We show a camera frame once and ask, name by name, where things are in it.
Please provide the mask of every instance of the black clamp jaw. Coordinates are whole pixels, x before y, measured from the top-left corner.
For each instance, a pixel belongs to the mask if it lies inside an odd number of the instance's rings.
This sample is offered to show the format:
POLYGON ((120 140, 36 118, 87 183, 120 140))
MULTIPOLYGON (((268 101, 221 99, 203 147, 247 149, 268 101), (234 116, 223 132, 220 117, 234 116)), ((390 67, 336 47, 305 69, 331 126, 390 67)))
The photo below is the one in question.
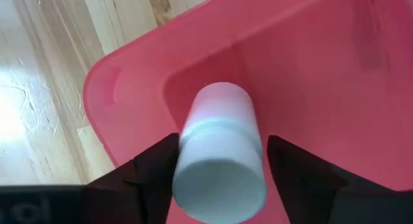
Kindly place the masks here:
MULTIPOLYGON (((166 223, 178 155, 179 135, 171 134, 88 185, 0 187, 0 224, 166 223)), ((291 224, 413 223, 413 192, 382 187, 277 136, 267 155, 291 224)))

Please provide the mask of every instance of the white cylinder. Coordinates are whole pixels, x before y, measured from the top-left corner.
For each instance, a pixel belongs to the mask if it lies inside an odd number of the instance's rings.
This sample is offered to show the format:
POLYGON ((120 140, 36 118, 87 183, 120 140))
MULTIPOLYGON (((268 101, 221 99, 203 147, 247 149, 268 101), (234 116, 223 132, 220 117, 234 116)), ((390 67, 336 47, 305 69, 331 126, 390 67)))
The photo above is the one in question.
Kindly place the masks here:
POLYGON ((198 92, 179 142, 172 192, 178 206, 205 223, 239 223, 267 196, 263 149, 247 92, 214 83, 198 92))

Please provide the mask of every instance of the pink plastic bin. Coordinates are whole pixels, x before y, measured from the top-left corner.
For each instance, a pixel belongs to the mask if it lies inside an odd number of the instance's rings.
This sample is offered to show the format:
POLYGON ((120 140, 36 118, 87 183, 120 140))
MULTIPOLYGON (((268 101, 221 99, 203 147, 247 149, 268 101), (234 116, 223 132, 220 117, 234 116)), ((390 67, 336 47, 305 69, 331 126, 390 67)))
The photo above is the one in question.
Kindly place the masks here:
MULTIPOLYGON (((119 166, 179 132, 197 91, 241 85, 278 135, 394 190, 413 189, 412 0, 210 0, 100 60, 85 108, 119 166)), ((268 199, 247 223, 288 223, 268 199)), ((173 202, 169 223, 196 223, 173 202)))

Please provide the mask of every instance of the wooden floor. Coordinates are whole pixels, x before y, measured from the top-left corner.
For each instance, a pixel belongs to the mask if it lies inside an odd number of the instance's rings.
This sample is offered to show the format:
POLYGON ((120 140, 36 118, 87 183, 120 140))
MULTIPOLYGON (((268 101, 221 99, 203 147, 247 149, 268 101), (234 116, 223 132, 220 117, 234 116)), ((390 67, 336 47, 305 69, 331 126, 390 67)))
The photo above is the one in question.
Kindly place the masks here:
POLYGON ((88 183, 114 168, 82 89, 105 54, 204 0, 0 0, 0 185, 88 183))

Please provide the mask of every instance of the foam cylinder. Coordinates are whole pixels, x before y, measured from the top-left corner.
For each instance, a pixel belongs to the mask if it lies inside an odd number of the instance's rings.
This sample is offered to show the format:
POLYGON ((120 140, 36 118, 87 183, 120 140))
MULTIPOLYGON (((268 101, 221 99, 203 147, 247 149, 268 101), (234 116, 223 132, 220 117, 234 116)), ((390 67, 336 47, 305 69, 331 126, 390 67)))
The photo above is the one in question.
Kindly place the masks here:
POLYGON ((214 83, 200 90, 179 147, 172 190, 189 216, 239 223, 262 208, 263 149, 252 100, 242 88, 214 83))

